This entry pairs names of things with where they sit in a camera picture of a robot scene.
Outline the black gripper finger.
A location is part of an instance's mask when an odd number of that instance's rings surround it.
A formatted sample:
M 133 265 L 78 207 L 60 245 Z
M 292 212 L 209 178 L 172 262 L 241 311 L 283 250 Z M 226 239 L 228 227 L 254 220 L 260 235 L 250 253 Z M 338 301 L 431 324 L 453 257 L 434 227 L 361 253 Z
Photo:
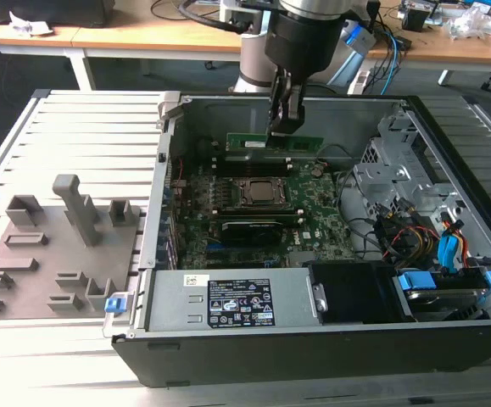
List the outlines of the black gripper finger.
M 304 123 L 304 85 L 295 84 L 292 85 L 286 105 L 287 105 L 287 118 L 286 118 L 286 130 L 287 134 L 293 134 Z
M 287 124 L 287 100 L 291 91 L 291 80 L 285 70 L 277 70 L 271 87 L 268 134 L 283 133 Z

